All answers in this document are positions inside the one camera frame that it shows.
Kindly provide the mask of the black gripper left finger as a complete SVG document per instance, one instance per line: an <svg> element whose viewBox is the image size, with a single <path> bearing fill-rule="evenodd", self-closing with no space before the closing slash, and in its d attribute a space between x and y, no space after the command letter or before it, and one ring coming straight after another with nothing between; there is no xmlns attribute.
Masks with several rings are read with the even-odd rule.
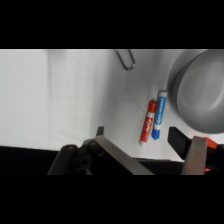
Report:
<svg viewBox="0 0 224 224"><path fill-rule="evenodd" d="M83 146L90 157L89 170L93 175L153 175L153 172L108 140L104 136L103 126L99 126L97 136L85 140Z"/></svg>

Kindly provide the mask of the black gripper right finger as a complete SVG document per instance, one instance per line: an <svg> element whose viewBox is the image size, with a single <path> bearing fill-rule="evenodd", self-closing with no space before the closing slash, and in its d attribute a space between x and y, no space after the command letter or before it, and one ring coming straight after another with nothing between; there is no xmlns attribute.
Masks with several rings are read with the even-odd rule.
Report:
<svg viewBox="0 0 224 224"><path fill-rule="evenodd" d="M168 131L168 143L184 161L182 175L204 175L207 157L207 140L194 136L189 139L176 127Z"/></svg>

